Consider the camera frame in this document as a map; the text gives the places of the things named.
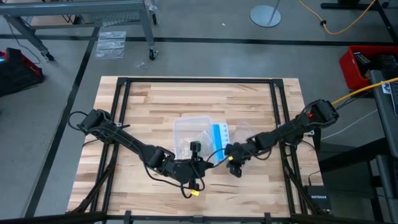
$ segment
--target metal cart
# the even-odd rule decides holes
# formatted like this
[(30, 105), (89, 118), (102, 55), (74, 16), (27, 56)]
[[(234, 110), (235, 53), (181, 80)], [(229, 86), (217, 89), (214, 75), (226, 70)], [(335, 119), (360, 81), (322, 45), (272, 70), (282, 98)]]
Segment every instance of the metal cart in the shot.
[[(48, 48), (35, 35), (37, 29), (103, 27), (141, 24), (148, 43), (149, 58), (154, 60), (154, 35), (149, 16), (157, 24), (154, 11), (147, 10), (144, 0), (51, 1), (7, 3), (0, 0), (0, 15), (13, 25), (48, 60), (54, 60)], [(22, 17), (62, 16), (65, 25), (32, 26)]]

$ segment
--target round base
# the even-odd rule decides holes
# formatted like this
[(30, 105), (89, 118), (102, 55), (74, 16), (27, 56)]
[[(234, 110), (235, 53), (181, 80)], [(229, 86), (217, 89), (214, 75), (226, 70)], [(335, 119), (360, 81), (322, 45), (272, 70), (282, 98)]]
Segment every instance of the round base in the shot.
[(269, 23), (269, 19), (271, 18), (273, 11), (274, 8), (270, 6), (256, 6), (250, 11), (250, 19), (253, 21), (253, 23), (262, 27), (276, 26), (278, 23), (280, 23), (280, 13), (278, 10), (276, 10), (274, 17)]

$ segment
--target red toolbox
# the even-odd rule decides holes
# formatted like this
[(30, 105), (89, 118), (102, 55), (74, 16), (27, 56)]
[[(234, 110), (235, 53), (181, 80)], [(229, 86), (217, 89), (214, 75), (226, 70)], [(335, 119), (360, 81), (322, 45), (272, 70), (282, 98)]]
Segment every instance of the red toolbox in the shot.
[(361, 52), (368, 59), (378, 54), (398, 54), (398, 46), (350, 46), (348, 51), (340, 58), (340, 66), (343, 71), (348, 88), (357, 90), (369, 85), (369, 80), (364, 78), (359, 71), (354, 58), (354, 52)]
[(0, 96), (16, 93), (42, 83), (42, 69), (32, 63), (20, 50), (0, 51)]

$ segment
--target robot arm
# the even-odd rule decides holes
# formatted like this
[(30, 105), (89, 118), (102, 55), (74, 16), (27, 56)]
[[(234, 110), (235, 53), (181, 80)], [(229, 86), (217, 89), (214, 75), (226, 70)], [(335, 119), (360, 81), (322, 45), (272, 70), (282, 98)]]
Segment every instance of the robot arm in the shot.
[(190, 183), (189, 188), (198, 190), (195, 179), (205, 176), (205, 171), (213, 167), (198, 156), (200, 143), (191, 142), (192, 158), (175, 159), (175, 154), (160, 147), (144, 144), (122, 128), (117, 127), (110, 119), (110, 114), (103, 110), (92, 110), (88, 116), (77, 125), (85, 135), (92, 134), (104, 143), (119, 143), (139, 155), (146, 167), (165, 177), (171, 177), (181, 185)]
[(329, 101), (317, 100), (307, 105), (293, 120), (271, 132), (259, 133), (247, 139), (247, 143), (228, 144), (224, 154), (229, 157), (227, 167), (236, 177), (242, 176), (242, 165), (251, 157), (271, 153), (279, 141), (286, 144), (299, 144), (306, 132), (326, 128), (334, 124), (339, 115)]

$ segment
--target yellow cable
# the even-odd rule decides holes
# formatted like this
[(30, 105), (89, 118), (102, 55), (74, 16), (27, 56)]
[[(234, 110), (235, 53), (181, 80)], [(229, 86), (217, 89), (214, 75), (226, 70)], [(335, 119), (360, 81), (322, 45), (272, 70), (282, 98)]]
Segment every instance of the yellow cable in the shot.
[(386, 84), (386, 83), (395, 82), (395, 81), (398, 81), (398, 78), (392, 78), (392, 79), (386, 80), (384, 82), (379, 82), (379, 83), (376, 83), (376, 84), (373, 84), (373, 85), (369, 85), (369, 86), (364, 87), (362, 89), (356, 90), (356, 91), (354, 91), (354, 92), (352, 92), (352, 93), (350, 93), (348, 95), (345, 95), (345, 96), (341, 97), (340, 99), (332, 102), (331, 104), (334, 106), (337, 103), (339, 103), (339, 102), (341, 102), (341, 101), (343, 101), (343, 100), (345, 100), (345, 99), (347, 99), (347, 98), (349, 98), (349, 97), (351, 97), (351, 96), (353, 96), (353, 95), (355, 95), (357, 93), (360, 93), (360, 92), (368, 90), (368, 89), (372, 89), (372, 88), (377, 87), (377, 86), (381, 86), (381, 85)]
[[(318, 19), (320, 21), (323, 21), (323, 19), (312, 9), (310, 9), (308, 6), (306, 6), (301, 0), (298, 0), (301, 5), (303, 5), (306, 9), (308, 9), (310, 12), (314, 13), (314, 15), (316, 15), (318, 17)], [(346, 30), (348, 30), (349, 28), (351, 28), (353, 25), (355, 25), (355, 23), (357, 23), (368, 11), (369, 9), (372, 7), (372, 5), (376, 2), (377, 0), (373, 0), (371, 4), (369, 4), (369, 6), (365, 9), (365, 11), (362, 12), (362, 14), (353, 22), (351, 23), (348, 27), (345, 27), (344, 29), (342, 29), (339, 32), (330, 32), (328, 30), (328, 28), (326, 27), (326, 24), (323, 24), (323, 28), (325, 28), (326, 32), (330, 35), (338, 35), (338, 34), (342, 34), (343, 32), (345, 32)]]

